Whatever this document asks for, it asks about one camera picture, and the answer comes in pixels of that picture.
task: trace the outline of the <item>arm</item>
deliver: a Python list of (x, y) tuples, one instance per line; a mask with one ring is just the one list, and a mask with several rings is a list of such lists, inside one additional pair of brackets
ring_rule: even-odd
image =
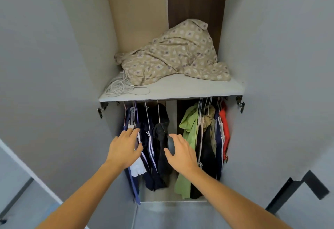
[(181, 136), (170, 134), (175, 155), (164, 149), (169, 164), (185, 176), (233, 229), (290, 228), (262, 207), (207, 175), (197, 165), (196, 153)]
[(84, 229), (111, 183), (140, 157), (141, 143), (135, 151), (138, 132), (128, 129), (115, 137), (106, 162), (36, 229)]

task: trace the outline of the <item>cabinet hinge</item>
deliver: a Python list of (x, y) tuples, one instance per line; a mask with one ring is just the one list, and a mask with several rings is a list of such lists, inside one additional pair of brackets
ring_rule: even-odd
[(236, 96), (236, 103), (238, 104), (238, 106), (240, 106), (240, 112), (243, 113), (244, 108), (245, 108), (245, 103), (241, 101), (242, 101), (242, 95)]
[(107, 102), (107, 101), (100, 102), (101, 108), (98, 108), (98, 114), (100, 115), (100, 118), (103, 117), (102, 112), (104, 110), (106, 110), (106, 108), (108, 107), (108, 104), (109, 104), (109, 102)]

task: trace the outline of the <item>forearm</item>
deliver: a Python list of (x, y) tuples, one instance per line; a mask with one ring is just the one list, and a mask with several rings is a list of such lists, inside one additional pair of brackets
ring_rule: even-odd
[(103, 164), (99, 170), (37, 229), (83, 229), (87, 225), (98, 203), (121, 169)]
[(186, 176), (233, 228), (290, 228), (262, 207), (196, 168)]

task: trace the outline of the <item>beige patterned fabric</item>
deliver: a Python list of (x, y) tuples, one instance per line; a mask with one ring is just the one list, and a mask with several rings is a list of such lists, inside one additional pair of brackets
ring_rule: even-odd
[(133, 85), (147, 85), (174, 73), (207, 80), (231, 80), (228, 67), (217, 62), (208, 24), (187, 19), (149, 45), (115, 55)]

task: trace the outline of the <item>hand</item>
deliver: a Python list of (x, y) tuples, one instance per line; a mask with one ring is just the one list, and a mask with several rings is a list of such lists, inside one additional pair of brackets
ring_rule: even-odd
[(168, 163), (180, 174), (186, 177), (188, 172), (198, 169), (196, 152), (182, 135), (169, 134), (174, 140), (175, 155), (171, 155), (167, 148), (164, 148)]
[(135, 151), (137, 134), (140, 130), (127, 131), (123, 130), (119, 137), (115, 137), (110, 143), (106, 164), (113, 164), (113, 166), (124, 170), (130, 167), (139, 157), (143, 150), (143, 145), (140, 143)]

